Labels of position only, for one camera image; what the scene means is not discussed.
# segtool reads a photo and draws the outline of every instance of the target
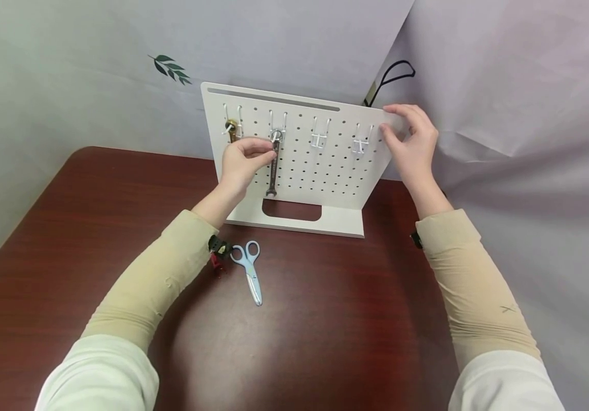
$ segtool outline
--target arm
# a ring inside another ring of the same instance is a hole
[[[255,172],[276,153],[247,138],[224,152],[221,181],[181,212],[126,268],[82,337],[48,376],[36,410],[152,409],[158,378],[145,352],[162,316],[209,259],[208,240],[244,197]]]
[[[411,138],[405,142],[382,129],[420,221],[416,229],[441,286],[459,368],[493,350],[518,350],[541,359],[502,274],[480,242],[462,209],[455,211],[434,181],[431,160],[438,138],[427,114],[417,106],[386,111],[405,116]]]
[[[404,141],[385,124],[381,131],[415,202],[415,226],[445,302],[461,371],[449,409],[563,410],[536,341],[479,233],[434,181],[438,131],[417,106],[384,109],[411,126]]]

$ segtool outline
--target black strap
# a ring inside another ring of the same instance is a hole
[[[411,233],[411,239],[414,241],[415,247],[421,250],[422,240],[420,239],[420,236],[418,235],[417,231]]]
[[[231,251],[233,251],[233,247],[231,247],[229,243],[223,241],[216,235],[213,235],[211,239],[208,240],[208,249],[220,259],[225,259],[231,254]]]
[[[399,65],[409,65],[409,67],[411,68],[411,73],[398,75],[398,77],[393,77],[390,80],[386,81],[386,76],[388,75],[388,73],[390,73],[390,71],[392,69],[394,69],[395,67],[397,67]],[[406,60],[395,61],[393,64],[390,65],[388,70],[386,70],[386,73],[384,73],[384,77],[381,78],[381,83],[380,83],[380,85],[378,85],[377,90],[375,91],[375,94],[372,96],[372,100],[370,100],[370,102],[368,103],[368,99],[366,98],[363,100],[363,104],[367,105],[368,107],[372,107],[372,103],[375,102],[375,99],[377,98],[378,91],[381,90],[381,86],[385,86],[388,83],[396,82],[399,79],[407,78],[407,77],[415,77],[414,66],[412,66],[411,63]]]

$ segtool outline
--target table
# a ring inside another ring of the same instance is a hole
[[[0,249],[0,410],[33,408],[123,269],[215,184],[210,160],[99,147],[69,158]],[[239,265],[204,268],[151,345],[156,410],[446,410],[458,371],[408,238],[414,205],[382,180],[363,216],[365,239],[224,226],[228,241],[260,243],[264,304]]]

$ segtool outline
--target finger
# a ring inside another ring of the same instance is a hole
[[[418,130],[430,125],[429,118],[423,119],[418,112],[407,104],[391,104],[389,106],[384,106],[384,111],[398,114],[399,116],[406,118],[409,125]]]
[[[255,152],[260,149],[267,151],[271,150],[273,147],[272,142],[269,140],[253,137],[241,138],[234,142],[234,144],[242,153]]]
[[[397,135],[395,135],[393,129],[388,124],[383,123],[382,125],[378,126],[378,129],[380,129],[381,134],[384,135],[388,150],[393,152],[394,150],[397,150],[399,146],[401,146],[402,142],[400,142],[400,139],[397,138]]]
[[[265,152],[253,159],[250,159],[251,164],[254,166],[254,172],[256,172],[259,168],[263,168],[267,164],[271,163],[273,159],[276,158],[276,151],[272,150],[269,152]]]
[[[248,150],[245,150],[243,152],[243,154],[245,157],[247,157],[247,159],[250,159],[251,157],[259,156],[259,155],[263,154],[263,152],[268,152],[268,151],[273,151],[273,147],[271,146],[271,144],[268,147],[249,148]]]
[[[427,113],[423,109],[421,109],[419,105],[417,105],[417,104],[405,104],[405,105],[407,107],[410,107],[413,111],[418,113],[420,118],[422,118],[423,120],[427,120],[429,122],[429,124],[431,124],[433,126],[433,123],[431,122],[429,116],[427,116]]]

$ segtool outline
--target pegboard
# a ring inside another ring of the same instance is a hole
[[[227,120],[238,123],[239,138],[267,138],[282,129],[274,199],[323,206],[318,221],[265,216],[261,202],[270,165],[256,173],[229,222],[363,237],[360,210],[390,162],[378,126],[385,122],[402,131],[402,118],[376,108],[215,83],[203,83],[201,91],[218,178],[229,144]]]

